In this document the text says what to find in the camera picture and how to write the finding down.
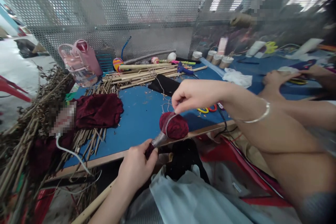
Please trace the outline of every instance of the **bracelet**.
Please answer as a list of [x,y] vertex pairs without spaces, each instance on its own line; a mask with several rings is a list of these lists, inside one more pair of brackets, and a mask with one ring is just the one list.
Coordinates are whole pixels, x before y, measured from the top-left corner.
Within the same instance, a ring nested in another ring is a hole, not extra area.
[[261,121],[262,119],[264,119],[266,116],[268,116],[268,114],[270,113],[270,103],[268,101],[266,101],[265,99],[263,99],[265,102],[266,102],[266,111],[265,113],[259,117],[258,119],[255,119],[255,120],[252,120],[252,121],[243,121],[243,120],[240,120],[238,119],[239,121],[242,121],[243,123],[256,123],[256,122],[259,122]]

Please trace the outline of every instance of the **purple tool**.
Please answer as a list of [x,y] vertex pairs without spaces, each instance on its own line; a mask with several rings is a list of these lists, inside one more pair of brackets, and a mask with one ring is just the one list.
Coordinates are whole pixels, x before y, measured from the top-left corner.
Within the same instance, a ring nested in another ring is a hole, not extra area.
[[316,59],[311,59],[305,62],[300,62],[294,65],[291,65],[290,67],[293,67],[299,70],[309,70],[309,68],[315,64],[316,64]]
[[183,73],[185,73],[187,75],[192,75],[192,76],[194,76],[195,78],[198,79],[198,77],[194,74],[194,71],[188,70],[188,69],[186,69],[186,68],[183,67],[181,61],[177,65],[177,72],[178,73],[182,73],[183,72]]

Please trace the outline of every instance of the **red plastic chair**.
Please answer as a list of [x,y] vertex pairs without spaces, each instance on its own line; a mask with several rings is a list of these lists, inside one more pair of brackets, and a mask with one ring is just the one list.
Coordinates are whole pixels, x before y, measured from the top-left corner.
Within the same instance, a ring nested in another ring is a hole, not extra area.
[[24,91],[22,88],[20,88],[19,86],[17,86],[15,83],[7,80],[6,78],[0,75],[0,91],[6,92],[10,95],[14,95],[17,98],[20,98],[26,102],[31,102],[31,99],[29,97],[25,96],[24,94],[19,92],[17,89],[19,89],[20,91],[24,93],[28,93]]

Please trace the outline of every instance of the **dark red cloth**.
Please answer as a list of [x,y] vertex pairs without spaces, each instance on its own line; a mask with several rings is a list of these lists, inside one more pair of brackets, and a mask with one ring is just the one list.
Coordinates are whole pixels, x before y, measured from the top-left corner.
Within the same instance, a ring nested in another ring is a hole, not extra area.
[[76,128],[111,128],[117,126],[124,112],[116,94],[81,96],[77,100]]
[[[116,94],[94,94],[82,96],[77,101],[76,129],[110,128],[117,126],[123,103]],[[59,139],[61,147],[71,148],[75,130]],[[60,161],[62,150],[56,146],[56,139],[37,139],[29,153],[30,176],[36,181]]]
[[[70,131],[65,137],[59,139],[59,145],[63,148],[70,149],[74,138],[74,130]],[[47,139],[37,139],[34,142],[28,156],[29,175],[33,181],[42,179],[44,174],[49,170],[50,166],[58,165],[61,153],[63,151],[56,146],[55,137]]]
[[179,140],[184,138],[189,132],[189,127],[187,121],[181,115],[177,115],[170,120],[167,125],[168,133],[166,133],[166,127],[163,129],[163,125],[170,114],[171,112],[166,112],[160,117],[160,130],[171,139]]

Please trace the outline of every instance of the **woman's left hand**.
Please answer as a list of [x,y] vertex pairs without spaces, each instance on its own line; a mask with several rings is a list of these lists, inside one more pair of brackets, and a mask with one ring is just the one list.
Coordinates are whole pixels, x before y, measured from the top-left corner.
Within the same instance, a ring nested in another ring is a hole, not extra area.
[[135,193],[149,179],[158,159],[158,150],[155,148],[149,159],[146,160],[145,151],[151,142],[152,139],[148,139],[142,144],[131,147],[128,150],[119,168],[116,181],[119,183],[119,186],[132,190]]

